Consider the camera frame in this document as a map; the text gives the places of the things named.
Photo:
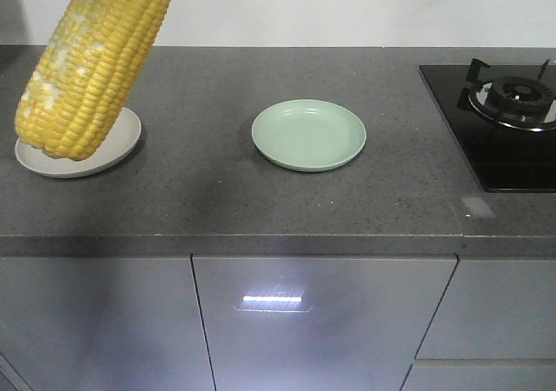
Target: yellow corn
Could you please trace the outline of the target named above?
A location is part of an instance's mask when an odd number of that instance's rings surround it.
[[[88,158],[112,128],[170,0],[71,0],[21,97],[16,132],[54,158]]]

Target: gray countertop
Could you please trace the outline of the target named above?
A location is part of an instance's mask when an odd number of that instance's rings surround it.
[[[556,50],[157,47],[127,103],[144,127],[136,150],[75,180],[14,157],[13,115],[41,52],[0,47],[2,255],[556,255],[556,195],[484,192],[418,71]],[[318,174],[264,159],[253,119],[295,98],[357,114],[361,154]]]

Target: plate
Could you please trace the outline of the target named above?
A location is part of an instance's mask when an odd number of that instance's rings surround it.
[[[78,178],[101,172],[125,158],[136,146],[141,121],[130,109],[123,108],[106,139],[96,152],[82,161],[53,159],[42,150],[17,139],[16,158],[26,169],[52,178]]]
[[[367,140],[359,117],[320,100],[289,100],[263,110],[253,121],[251,136],[270,161],[305,172],[348,163]]]

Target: cabinet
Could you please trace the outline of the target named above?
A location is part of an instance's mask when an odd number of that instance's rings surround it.
[[[403,391],[548,391],[556,364],[454,364],[413,367]]]
[[[556,359],[556,261],[462,259],[420,359]]]
[[[194,258],[216,388],[398,390],[454,265]]]
[[[187,259],[0,259],[0,351],[34,391],[213,390]]]

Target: gas stove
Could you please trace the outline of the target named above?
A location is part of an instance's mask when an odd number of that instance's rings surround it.
[[[556,67],[421,65],[484,190],[556,192]]]

